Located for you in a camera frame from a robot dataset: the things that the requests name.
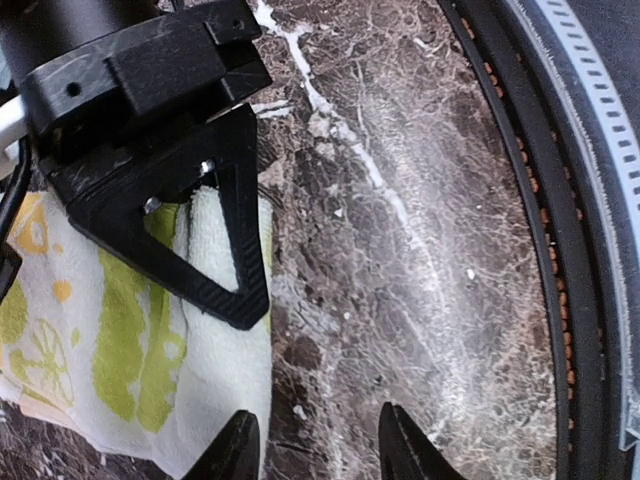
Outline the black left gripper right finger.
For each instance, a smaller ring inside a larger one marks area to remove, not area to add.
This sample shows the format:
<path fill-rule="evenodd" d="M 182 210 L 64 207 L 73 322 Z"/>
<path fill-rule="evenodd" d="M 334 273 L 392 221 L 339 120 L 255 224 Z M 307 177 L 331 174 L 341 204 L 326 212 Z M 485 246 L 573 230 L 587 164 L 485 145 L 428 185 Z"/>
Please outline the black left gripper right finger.
<path fill-rule="evenodd" d="M 382 480 L 464 480 L 398 404 L 382 406 L 378 441 Z"/>

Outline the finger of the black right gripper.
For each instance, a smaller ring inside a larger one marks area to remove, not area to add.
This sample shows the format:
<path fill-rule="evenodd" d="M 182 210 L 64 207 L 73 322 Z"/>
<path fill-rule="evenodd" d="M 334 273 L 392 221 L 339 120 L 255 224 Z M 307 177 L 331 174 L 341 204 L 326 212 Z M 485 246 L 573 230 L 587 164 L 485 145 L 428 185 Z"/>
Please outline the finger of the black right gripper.
<path fill-rule="evenodd" d="M 241 105 L 172 138 L 99 147 L 42 169 L 69 222 L 87 238 L 201 311 L 237 330 L 268 312 L 257 189 L 257 119 Z M 190 199 L 188 243 L 149 231 L 154 201 Z"/>

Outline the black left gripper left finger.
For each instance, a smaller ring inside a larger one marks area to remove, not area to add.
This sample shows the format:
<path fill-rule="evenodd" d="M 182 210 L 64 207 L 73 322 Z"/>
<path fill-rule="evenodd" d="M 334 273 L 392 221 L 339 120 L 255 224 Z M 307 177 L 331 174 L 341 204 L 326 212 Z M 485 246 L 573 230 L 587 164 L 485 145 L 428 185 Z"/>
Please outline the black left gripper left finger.
<path fill-rule="evenodd" d="M 238 410 L 183 480 L 258 480 L 260 431 L 256 416 Z"/>

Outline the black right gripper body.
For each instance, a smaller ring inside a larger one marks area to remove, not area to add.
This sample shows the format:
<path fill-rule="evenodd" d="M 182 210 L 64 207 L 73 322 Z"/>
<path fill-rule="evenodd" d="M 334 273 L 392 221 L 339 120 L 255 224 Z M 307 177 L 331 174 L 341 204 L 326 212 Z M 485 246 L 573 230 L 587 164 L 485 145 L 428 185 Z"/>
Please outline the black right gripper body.
<path fill-rule="evenodd" d="M 175 113 L 201 117 L 271 83 L 244 1 L 5 1 L 1 48 L 40 157 L 71 162 Z"/>

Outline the yellow green patterned towel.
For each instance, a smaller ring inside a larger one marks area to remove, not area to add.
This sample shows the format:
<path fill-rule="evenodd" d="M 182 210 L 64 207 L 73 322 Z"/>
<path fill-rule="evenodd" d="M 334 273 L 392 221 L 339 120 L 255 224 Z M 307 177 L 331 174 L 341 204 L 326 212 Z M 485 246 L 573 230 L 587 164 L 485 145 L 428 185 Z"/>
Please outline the yellow green patterned towel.
<path fill-rule="evenodd" d="M 240 331 L 96 246 L 47 192 L 9 235 L 23 263 L 1 305 L 1 396 L 96 450 L 182 477 L 231 416 L 272 404 L 270 321 Z"/>

